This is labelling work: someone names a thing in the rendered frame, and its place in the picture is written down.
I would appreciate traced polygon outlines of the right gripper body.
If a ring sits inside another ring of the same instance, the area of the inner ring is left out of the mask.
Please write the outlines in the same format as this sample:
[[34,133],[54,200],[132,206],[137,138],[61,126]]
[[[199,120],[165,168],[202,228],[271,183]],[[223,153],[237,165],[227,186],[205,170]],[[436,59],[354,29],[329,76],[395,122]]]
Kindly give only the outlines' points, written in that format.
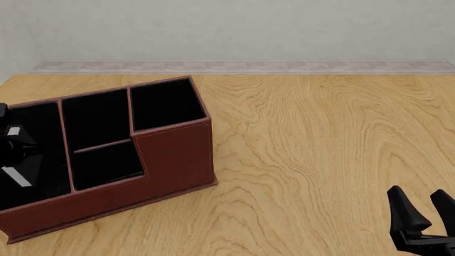
[[390,236],[398,251],[405,252],[455,252],[455,238],[424,235],[416,232],[396,231]]

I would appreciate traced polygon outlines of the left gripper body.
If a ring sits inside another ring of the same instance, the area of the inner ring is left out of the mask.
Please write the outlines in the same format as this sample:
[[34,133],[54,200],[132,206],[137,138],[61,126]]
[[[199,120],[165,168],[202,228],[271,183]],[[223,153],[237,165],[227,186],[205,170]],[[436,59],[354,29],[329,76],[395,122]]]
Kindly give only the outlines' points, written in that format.
[[13,166],[3,166],[0,169],[8,174],[20,187],[32,187],[32,175],[29,172]]

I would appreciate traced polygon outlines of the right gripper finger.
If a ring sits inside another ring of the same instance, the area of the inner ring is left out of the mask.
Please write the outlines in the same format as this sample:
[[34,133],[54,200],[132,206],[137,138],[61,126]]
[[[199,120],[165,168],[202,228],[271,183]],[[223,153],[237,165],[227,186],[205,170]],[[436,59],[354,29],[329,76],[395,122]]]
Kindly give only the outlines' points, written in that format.
[[397,185],[387,191],[390,205],[390,232],[422,232],[432,224],[410,202],[405,192]]
[[441,217],[446,234],[455,236],[455,200],[443,189],[437,189],[430,198]]

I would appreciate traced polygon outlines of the red-brown desk caddy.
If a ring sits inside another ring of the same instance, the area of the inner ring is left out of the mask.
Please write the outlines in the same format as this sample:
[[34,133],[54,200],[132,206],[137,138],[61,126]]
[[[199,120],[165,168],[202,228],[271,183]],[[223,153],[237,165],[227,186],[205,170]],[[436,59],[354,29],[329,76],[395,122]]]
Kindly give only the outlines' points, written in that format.
[[0,170],[8,243],[218,182],[211,118],[190,76],[8,106],[43,156],[32,187]]

